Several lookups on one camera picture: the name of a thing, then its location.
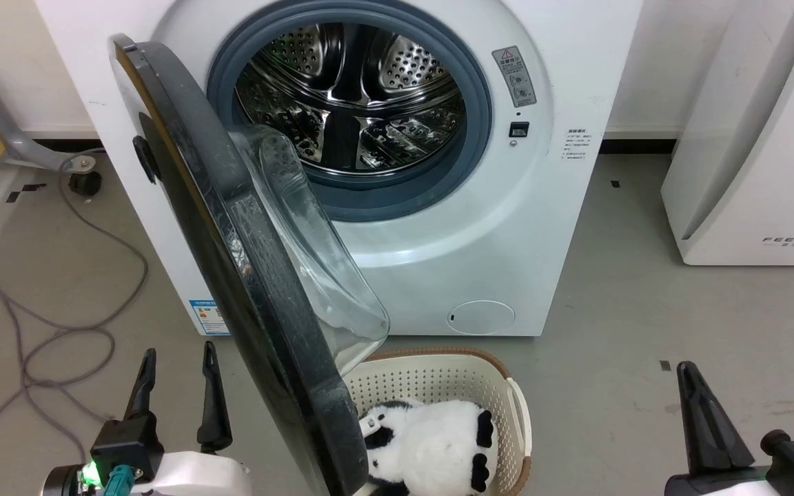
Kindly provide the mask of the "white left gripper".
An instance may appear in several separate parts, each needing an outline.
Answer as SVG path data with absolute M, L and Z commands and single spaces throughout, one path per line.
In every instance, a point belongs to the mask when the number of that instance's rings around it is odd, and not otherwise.
M 41 496 L 252 496 L 249 470 L 235 459 L 216 455 L 233 442 L 229 411 L 216 348 L 204 344 L 202 374 L 205 392 L 196 443 L 201 453 L 164 454 L 157 418 L 150 408 L 156 379 L 156 349 L 146 349 L 122 420 L 104 422 L 92 444 L 92 462 L 59 466 L 50 471 Z M 116 466 L 114 481 L 104 483 Z

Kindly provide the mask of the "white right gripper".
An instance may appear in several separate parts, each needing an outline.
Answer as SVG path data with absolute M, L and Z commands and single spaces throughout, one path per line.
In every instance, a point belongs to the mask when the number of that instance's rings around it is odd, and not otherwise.
M 688 468 L 671 476 L 664 496 L 794 496 L 794 440 L 783 430 L 760 442 L 770 466 L 754 458 L 699 367 L 677 365 Z

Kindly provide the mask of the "black round washer door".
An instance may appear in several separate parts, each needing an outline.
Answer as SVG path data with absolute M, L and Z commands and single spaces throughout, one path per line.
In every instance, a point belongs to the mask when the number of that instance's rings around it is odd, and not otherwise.
M 108 41 L 158 183 L 245 365 L 315 496 L 368 480 L 345 377 L 391 322 L 312 191 L 295 145 L 266 125 L 226 125 L 161 42 Z

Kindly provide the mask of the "white front-load washing machine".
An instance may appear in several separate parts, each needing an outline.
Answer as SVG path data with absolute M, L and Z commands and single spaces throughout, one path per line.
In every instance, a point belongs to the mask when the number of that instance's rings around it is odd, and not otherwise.
M 161 42 L 207 97 L 212 59 L 231 29 L 275 0 L 33 1 L 201 335 L 188 301 L 214 299 L 161 186 L 136 155 L 141 127 L 108 41 L 125 34 Z M 325 213 L 384 304 L 393 335 L 461 335 L 447 315 L 475 300 L 503 302 L 516 320 L 497 335 L 473 336 L 541 335 L 644 0 L 403 2 L 454 29 L 482 66 L 493 109 L 482 160 L 457 191 L 415 214 L 354 223 Z M 491 55 L 509 46 L 519 47 L 535 105 L 511 102 Z

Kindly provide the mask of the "grey rubber door gasket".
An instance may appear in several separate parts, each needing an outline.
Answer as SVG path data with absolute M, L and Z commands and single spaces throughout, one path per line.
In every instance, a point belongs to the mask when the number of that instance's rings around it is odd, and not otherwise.
M 428 48 L 459 85 L 466 122 L 447 149 L 425 163 L 387 176 L 330 176 L 305 167 L 313 192 L 341 222 L 409 216 L 444 200 L 479 166 L 492 130 L 492 101 L 482 66 L 469 44 L 435 16 L 403 0 L 275 0 L 243 19 L 212 59 L 207 97 L 226 126 L 254 125 L 234 88 L 251 58 L 281 32 L 324 23 L 378 26 Z

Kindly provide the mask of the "blue energy label sticker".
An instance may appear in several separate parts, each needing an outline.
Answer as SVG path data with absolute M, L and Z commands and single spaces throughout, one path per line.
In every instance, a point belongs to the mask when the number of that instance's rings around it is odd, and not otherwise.
M 213 300 L 189 300 L 187 302 L 189 313 L 196 324 L 196 329 L 201 335 L 228 336 L 230 330 Z

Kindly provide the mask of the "black caster wheel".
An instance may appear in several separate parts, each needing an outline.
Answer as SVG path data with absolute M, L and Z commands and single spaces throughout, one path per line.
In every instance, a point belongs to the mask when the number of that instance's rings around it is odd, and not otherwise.
M 102 176 L 98 172 L 70 174 L 68 187 L 73 194 L 83 198 L 92 198 L 101 191 Z

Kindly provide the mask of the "panda plush toy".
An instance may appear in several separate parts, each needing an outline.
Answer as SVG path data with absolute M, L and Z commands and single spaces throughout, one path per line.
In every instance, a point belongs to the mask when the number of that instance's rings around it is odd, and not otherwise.
M 495 415 L 479 403 L 378 403 L 359 417 L 368 462 L 361 496 L 489 496 L 498 465 Z

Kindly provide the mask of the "cream perforated laundry basket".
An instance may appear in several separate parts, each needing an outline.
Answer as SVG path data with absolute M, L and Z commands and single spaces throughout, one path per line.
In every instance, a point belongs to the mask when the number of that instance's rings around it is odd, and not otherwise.
M 491 353 L 469 347 L 377 351 L 345 377 L 357 411 L 404 398 L 463 400 L 493 413 L 498 464 L 491 496 L 520 496 L 529 480 L 533 435 L 529 407 L 511 371 Z

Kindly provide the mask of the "white air purifier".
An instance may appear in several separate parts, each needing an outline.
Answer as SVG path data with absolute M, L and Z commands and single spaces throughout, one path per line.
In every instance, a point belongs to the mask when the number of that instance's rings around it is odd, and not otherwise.
M 740 0 L 662 183 L 689 266 L 794 266 L 794 0 Z

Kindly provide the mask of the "round drain filter cover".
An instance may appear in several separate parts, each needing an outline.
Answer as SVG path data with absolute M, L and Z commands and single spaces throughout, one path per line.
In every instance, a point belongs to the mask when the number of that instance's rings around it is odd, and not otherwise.
M 514 320 L 513 308 L 493 300 L 464 302 L 447 315 L 447 324 L 461 335 L 497 335 L 509 329 Z

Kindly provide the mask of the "grey metal chair leg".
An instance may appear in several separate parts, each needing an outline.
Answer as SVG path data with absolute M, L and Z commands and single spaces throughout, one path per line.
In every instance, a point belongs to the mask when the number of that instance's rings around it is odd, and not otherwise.
M 70 157 L 68 153 L 54 151 L 40 145 L 26 135 L 13 119 L 12 114 L 0 98 L 0 139 L 6 148 L 7 161 L 15 165 L 38 167 L 51 172 L 89 174 L 96 166 L 96 159 L 89 154 L 78 155 L 62 166 Z

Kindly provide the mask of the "steel washer drum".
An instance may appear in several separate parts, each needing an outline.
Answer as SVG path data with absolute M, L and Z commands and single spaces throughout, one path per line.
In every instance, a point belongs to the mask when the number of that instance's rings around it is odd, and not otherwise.
M 365 24 L 281 32 L 234 94 L 255 125 L 284 133 L 309 169 L 387 176 L 445 151 L 466 122 L 459 85 L 428 48 Z

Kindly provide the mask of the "grey warning sticker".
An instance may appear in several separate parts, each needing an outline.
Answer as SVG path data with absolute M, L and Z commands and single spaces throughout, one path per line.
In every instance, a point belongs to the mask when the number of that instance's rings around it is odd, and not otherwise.
M 503 76 L 505 85 L 516 109 L 538 102 L 533 81 L 518 46 L 498 48 L 491 53 Z

